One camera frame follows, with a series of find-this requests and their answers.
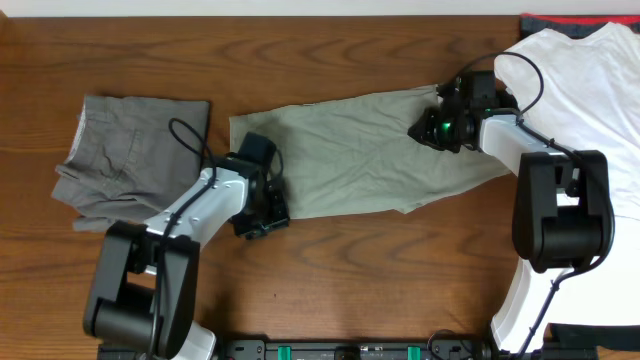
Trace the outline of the olive green shorts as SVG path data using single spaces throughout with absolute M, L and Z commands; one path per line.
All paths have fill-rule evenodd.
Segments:
M 440 152 L 411 139 L 409 127 L 438 102 L 426 85 L 234 116 L 230 148 L 238 151 L 248 132 L 276 145 L 273 169 L 284 177 L 293 219 L 409 213 L 509 172 L 483 153 Z

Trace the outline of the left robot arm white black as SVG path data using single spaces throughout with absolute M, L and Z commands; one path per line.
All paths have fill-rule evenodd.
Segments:
M 271 155 L 231 153 L 163 212 L 106 232 L 83 329 L 136 359 L 211 359 L 217 338 L 194 320 L 200 252 L 229 223 L 262 237 L 289 223 Z

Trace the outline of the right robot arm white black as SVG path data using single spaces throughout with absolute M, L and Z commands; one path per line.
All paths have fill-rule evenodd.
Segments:
M 512 242 L 519 264 L 507 298 L 491 322 L 483 358 L 534 359 L 533 340 L 567 280 L 597 268 L 615 232 L 607 160 L 576 151 L 524 122 L 515 98 L 491 71 L 472 71 L 436 88 L 408 136 L 437 151 L 466 148 L 498 159 L 517 177 Z

